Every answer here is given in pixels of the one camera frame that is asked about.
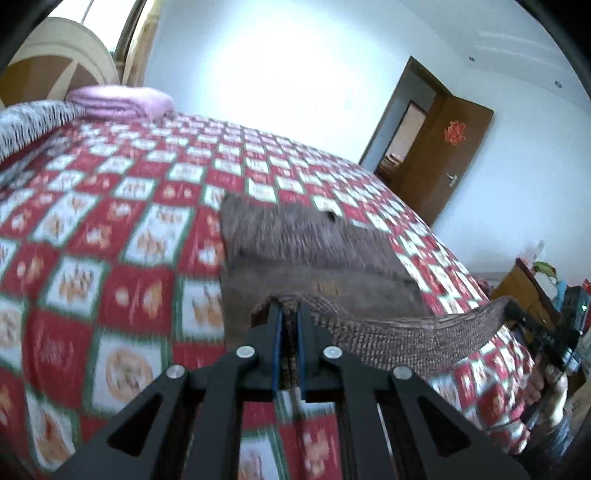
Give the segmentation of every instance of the window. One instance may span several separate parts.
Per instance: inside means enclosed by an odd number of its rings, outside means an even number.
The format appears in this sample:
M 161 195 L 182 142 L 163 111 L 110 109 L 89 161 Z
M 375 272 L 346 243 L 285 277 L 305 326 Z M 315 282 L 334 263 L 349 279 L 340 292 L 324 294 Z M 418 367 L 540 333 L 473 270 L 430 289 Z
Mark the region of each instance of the window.
M 135 3 L 136 0 L 63 0 L 50 17 L 81 23 L 113 53 Z

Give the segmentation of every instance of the wooden dresser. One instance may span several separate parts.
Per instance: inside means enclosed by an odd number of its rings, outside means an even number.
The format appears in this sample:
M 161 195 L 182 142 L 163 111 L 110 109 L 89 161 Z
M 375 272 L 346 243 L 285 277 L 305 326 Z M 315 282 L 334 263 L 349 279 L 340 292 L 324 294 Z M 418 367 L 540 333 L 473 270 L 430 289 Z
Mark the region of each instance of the wooden dresser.
M 560 312 L 554 308 L 548 295 L 520 259 L 515 260 L 511 271 L 492 291 L 491 298 L 497 299 L 506 295 L 516 299 L 521 308 L 551 330 L 560 321 Z

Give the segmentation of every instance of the brown fabric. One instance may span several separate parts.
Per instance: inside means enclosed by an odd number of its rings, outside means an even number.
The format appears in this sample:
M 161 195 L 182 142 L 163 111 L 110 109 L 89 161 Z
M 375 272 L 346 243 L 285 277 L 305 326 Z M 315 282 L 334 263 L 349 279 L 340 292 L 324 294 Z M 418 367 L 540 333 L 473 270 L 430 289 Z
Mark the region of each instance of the brown fabric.
M 330 282 L 337 288 L 341 288 L 337 282 L 346 279 L 347 285 L 342 288 L 347 294 L 331 297 L 319 294 L 314 291 L 315 275 L 322 279 L 332 275 Z M 355 277 L 361 275 L 236 262 L 231 273 L 222 274 L 226 346 L 242 345 L 249 328 L 266 321 L 270 302 L 278 301 L 286 314 L 288 342 L 284 347 L 287 356 L 295 355 L 293 314 L 303 302 L 308 305 L 313 322 L 330 332 L 334 344 L 354 353 L 364 363 L 382 369 L 407 365 L 418 375 L 426 376 L 452 367 L 478 351 L 504 321 L 509 297 L 465 314 L 428 316 L 424 310 L 419 313 L 423 305 L 413 303 L 412 296 L 405 296 L 407 292 L 400 288 L 400 283 L 383 278 L 368 282 L 370 275 L 367 275 L 360 279 L 356 290 Z M 293 362 L 284 367 L 285 375 L 291 378 L 289 385 L 297 384 Z
M 273 294 L 292 292 L 332 300 L 329 314 L 342 319 L 430 314 L 412 278 L 385 278 L 364 272 L 276 264 L 267 260 L 237 257 L 222 271 L 224 336 L 228 348 L 239 347 L 251 326 L 248 314 Z
M 504 321 L 508 298 L 466 314 L 430 316 L 382 232 L 302 205 L 266 208 L 234 195 L 223 201 L 220 222 L 228 256 L 221 275 L 226 345 L 242 344 L 251 326 L 266 321 L 268 303 L 279 301 L 292 377 L 293 313 L 302 301 L 341 348 L 374 367 L 408 365 L 420 375 L 478 351 Z
M 330 212 L 296 203 L 253 205 L 229 194 L 220 207 L 220 224 L 229 268 L 238 257 L 248 257 L 412 281 L 388 235 L 361 229 Z

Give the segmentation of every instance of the open door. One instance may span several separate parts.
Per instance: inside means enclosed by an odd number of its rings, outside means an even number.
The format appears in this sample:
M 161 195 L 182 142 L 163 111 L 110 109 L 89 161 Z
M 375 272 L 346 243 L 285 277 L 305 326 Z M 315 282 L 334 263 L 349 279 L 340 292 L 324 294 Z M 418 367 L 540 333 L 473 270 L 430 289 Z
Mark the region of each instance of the open door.
M 439 94 L 388 187 L 432 225 L 460 183 L 491 123 L 493 111 Z

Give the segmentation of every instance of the red checkered bedspread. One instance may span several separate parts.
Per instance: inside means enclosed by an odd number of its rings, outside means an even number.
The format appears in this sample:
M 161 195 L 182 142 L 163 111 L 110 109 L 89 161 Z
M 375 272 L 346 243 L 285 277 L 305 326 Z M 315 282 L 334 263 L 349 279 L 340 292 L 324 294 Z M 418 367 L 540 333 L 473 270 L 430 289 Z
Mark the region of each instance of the red checkered bedspread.
M 436 313 L 485 302 L 423 221 L 358 165 L 199 116 L 76 122 L 0 193 L 0 431 L 46 475 L 170 364 L 224 352 L 224 192 L 301 202 L 390 232 Z M 519 413 L 530 359 L 505 331 L 431 384 L 481 428 Z M 340 477 L 330 404 L 248 404 L 241 478 Z M 516 451 L 521 424 L 495 430 Z

